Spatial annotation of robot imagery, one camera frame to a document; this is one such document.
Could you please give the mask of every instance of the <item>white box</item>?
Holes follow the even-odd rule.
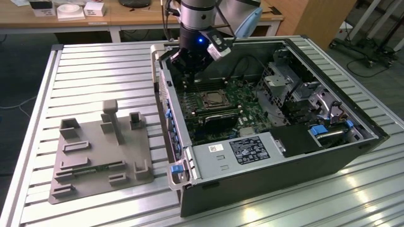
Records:
[[[334,38],[344,40],[348,37],[348,34],[349,34],[352,28],[353,27],[350,26],[350,24],[348,24],[346,22],[342,22],[340,29],[334,35]]]
[[[86,16],[102,17],[105,14],[105,5],[101,2],[88,2],[84,7]]]
[[[64,4],[57,7],[57,20],[69,21],[69,20],[84,20],[82,8],[73,4]]]
[[[29,4],[36,17],[56,16],[54,4],[50,1],[30,1]]]

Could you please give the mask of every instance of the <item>blue latch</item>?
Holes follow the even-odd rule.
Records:
[[[318,134],[324,134],[328,132],[326,128],[324,127],[324,125],[316,125],[313,126],[310,129],[310,133],[316,136]]]
[[[184,167],[182,165],[174,165],[174,166],[170,166],[170,173],[172,174],[180,174],[184,172]]]
[[[166,112],[165,112],[165,118],[170,117],[170,109],[168,108],[166,109]]]
[[[346,123],[348,128],[353,128],[353,122],[350,120],[348,120],[345,123]]]

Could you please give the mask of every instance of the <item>slotted table surface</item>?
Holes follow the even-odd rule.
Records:
[[[404,222],[404,123],[309,39],[289,36],[390,135],[336,174],[188,218],[166,183],[165,145],[150,76],[158,42],[65,45],[50,52],[0,226],[398,226]],[[117,116],[146,118],[154,181],[50,205],[60,120],[100,120],[102,100]]]

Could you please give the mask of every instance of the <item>wooden desk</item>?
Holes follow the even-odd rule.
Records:
[[[109,31],[112,42],[118,43],[121,30],[162,29],[160,0],[152,1],[150,7],[130,11],[117,0],[104,0],[104,17],[58,22],[57,17],[34,17],[30,6],[17,7],[9,0],[0,0],[0,34]],[[258,26],[268,28],[266,36],[276,34],[282,19],[282,15],[262,14]],[[168,27],[178,28],[174,17],[169,17]]]

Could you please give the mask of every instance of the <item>barcode sticker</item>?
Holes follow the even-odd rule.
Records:
[[[224,150],[221,144],[216,144],[216,145],[209,146],[209,151],[210,152],[216,152],[216,151],[220,151],[220,150]]]
[[[88,22],[88,25],[106,25],[106,22]]]

